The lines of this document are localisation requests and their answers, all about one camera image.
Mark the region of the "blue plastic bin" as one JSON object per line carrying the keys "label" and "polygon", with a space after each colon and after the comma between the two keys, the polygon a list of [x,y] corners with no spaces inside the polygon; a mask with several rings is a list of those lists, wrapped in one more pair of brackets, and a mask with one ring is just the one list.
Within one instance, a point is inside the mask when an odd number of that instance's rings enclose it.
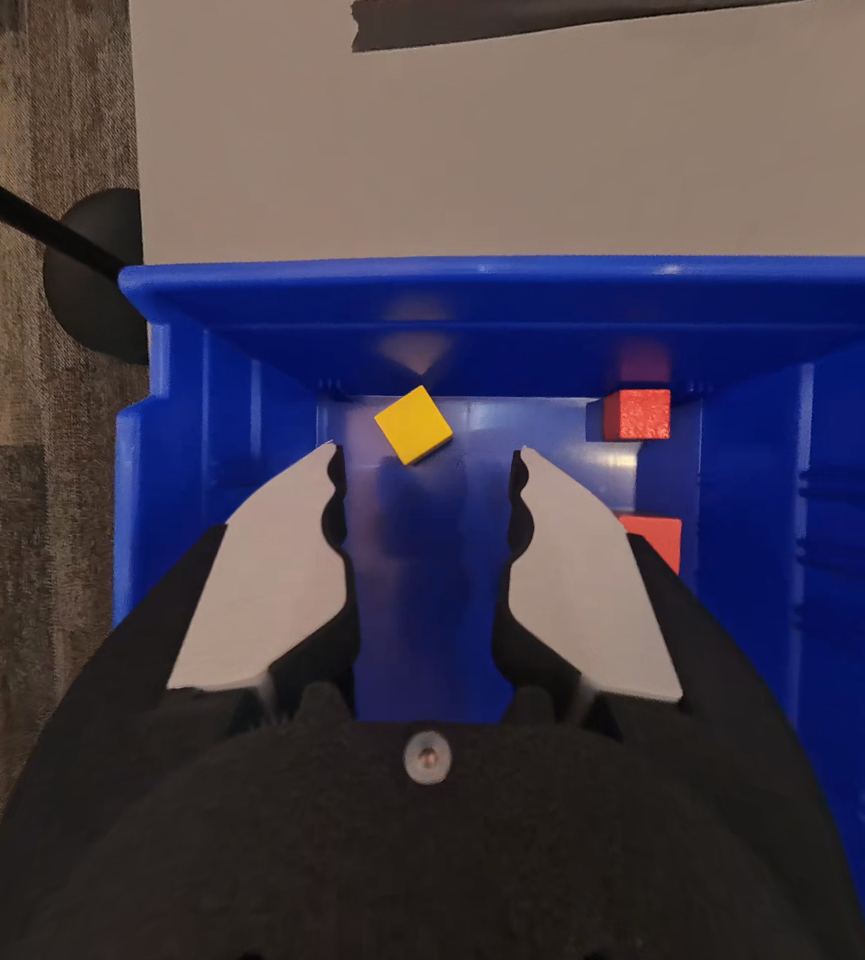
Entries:
{"label": "blue plastic bin", "polygon": [[[208,527],[341,445],[367,721],[497,721],[514,450],[682,522],[680,574],[795,726],[865,910],[865,258],[500,256],[163,265],[121,279],[149,398],[117,418],[113,623]],[[449,443],[374,416],[418,386]],[[670,437],[603,399],[671,393]]]}

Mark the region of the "red wooden cube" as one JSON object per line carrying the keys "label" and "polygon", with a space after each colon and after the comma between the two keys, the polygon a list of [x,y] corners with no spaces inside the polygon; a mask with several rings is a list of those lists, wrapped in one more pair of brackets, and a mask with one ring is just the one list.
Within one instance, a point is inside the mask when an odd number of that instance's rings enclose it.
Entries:
{"label": "red wooden cube", "polygon": [[680,572],[682,521],[666,515],[618,512],[617,520],[629,534],[644,538],[675,574]]}
{"label": "red wooden cube", "polygon": [[671,437],[672,394],[668,389],[623,389],[602,400],[606,442],[665,441]]}

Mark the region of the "black round caster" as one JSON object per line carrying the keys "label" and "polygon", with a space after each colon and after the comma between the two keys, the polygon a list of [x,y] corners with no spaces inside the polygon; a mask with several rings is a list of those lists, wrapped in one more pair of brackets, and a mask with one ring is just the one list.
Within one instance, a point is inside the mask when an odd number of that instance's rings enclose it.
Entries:
{"label": "black round caster", "polygon": [[[67,210],[62,222],[127,266],[145,262],[141,199],[135,188],[90,194]],[[49,247],[43,254],[42,282],[53,317],[80,346],[148,366],[147,321],[117,282]]]}

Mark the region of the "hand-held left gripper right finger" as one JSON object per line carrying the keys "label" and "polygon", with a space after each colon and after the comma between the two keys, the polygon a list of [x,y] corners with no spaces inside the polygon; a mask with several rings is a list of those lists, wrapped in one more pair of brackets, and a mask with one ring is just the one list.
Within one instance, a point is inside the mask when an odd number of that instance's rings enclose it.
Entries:
{"label": "hand-held left gripper right finger", "polygon": [[676,705],[683,689],[628,534],[537,450],[513,452],[509,557],[491,634],[499,673],[583,722],[601,694]]}

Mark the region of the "black tripod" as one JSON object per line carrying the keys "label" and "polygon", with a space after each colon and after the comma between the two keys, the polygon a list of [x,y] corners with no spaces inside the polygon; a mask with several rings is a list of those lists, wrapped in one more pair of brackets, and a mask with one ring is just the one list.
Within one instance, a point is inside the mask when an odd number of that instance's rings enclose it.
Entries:
{"label": "black tripod", "polygon": [[142,260],[117,257],[1,185],[0,223],[112,282],[117,282],[119,274],[128,266],[142,263]]}

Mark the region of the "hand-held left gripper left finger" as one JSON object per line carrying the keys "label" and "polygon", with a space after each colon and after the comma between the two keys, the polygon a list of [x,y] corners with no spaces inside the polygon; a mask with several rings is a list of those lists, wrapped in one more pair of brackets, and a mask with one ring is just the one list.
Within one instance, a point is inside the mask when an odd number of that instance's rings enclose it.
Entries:
{"label": "hand-held left gripper left finger", "polygon": [[362,633],[345,495],[343,448],[325,442],[235,509],[167,690],[250,690],[285,718],[328,683],[354,710]]}

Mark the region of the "yellow wooden cube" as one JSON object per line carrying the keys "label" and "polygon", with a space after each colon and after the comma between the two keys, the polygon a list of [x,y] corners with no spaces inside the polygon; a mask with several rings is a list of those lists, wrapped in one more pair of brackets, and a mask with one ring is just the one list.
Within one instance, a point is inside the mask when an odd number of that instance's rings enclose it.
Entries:
{"label": "yellow wooden cube", "polygon": [[418,386],[374,415],[400,463],[412,466],[450,443],[454,432],[427,391]]}

